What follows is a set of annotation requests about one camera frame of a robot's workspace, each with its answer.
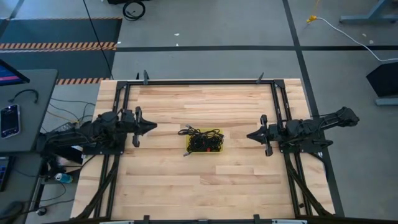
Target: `chair wheel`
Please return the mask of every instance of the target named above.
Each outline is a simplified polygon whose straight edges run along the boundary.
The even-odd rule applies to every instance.
[[[43,216],[47,213],[47,209],[46,208],[40,208],[36,211],[38,216]]]

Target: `concrete floor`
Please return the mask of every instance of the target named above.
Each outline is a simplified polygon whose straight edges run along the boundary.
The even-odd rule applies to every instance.
[[[122,5],[86,1],[93,17],[122,16]],[[16,2],[5,0],[7,7],[0,7],[0,17],[7,17]],[[340,16],[365,14],[376,2],[323,0],[317,15],[365,44],[398,45],[397,24],[338,24]],[[314,0],[289,0],[289,4],[301,46],[354,45],[322,21],[306,25]],[[153,0],[145,5],[147,14],[141,20],[123,21],[119,47],[293,45],[282,1]],[[389,11],[398,13],[397,9]],[[86,17],[86,14],[82,2],[77,0],[25,0],[17,18],[37,17]],[[361,119],[355,128],[326,132],[326,138],[335,142],[330,147],[330,155],[345,215],[398,220],[398,169],[395,162],[395,156],[398,156],[395,141],[398,108],[375,106],[376,94],[365,77],[380,63],[366,51],[303,54],[319,112],[329,113],[348,106]],[[398,57],[398,51],[376,54],[381,58]],[[302,78],[294,51],[116,53],[115,79],[133,79],[144,69],[151,78],[256,78],[262,72],[264,78]],[[98,85],[56,86],[53,97],[95,102],[97,92]],[[57,105],[80,116],[84,107],[79,103]],[[51,130],[64,122],[48,115],[44,128]],[[43,198],[57,196],[60,189],[57,185],[46,186]],[[69,185],[67,194],[59,200],[68,200],[74,194],[75,186]],[[71,203],[50,207],[44,217],[30,214],[28,223],[66,220],[71,209]]]

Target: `monitor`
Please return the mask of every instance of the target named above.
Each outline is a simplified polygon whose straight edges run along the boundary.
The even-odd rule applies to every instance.
[[[0,86],[21,83],[29,83],[29,79],[0,59]]]

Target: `cable bundle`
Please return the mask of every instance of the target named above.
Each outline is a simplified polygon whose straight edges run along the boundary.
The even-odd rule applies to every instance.
[[[186,125],[188,129],[181,129],[178,135],[189,135],[187,156],[193,152],[220,152],[221,146],[224,142],[224,135],[220,133],[219,129],[201,132],[200,129],[195,129],[190,125]]]

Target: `smartphone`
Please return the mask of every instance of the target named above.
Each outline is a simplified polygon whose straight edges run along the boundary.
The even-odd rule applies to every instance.
[[[9,138],[21,131],[19,105],[11,105],[1,110],[1,138]]]

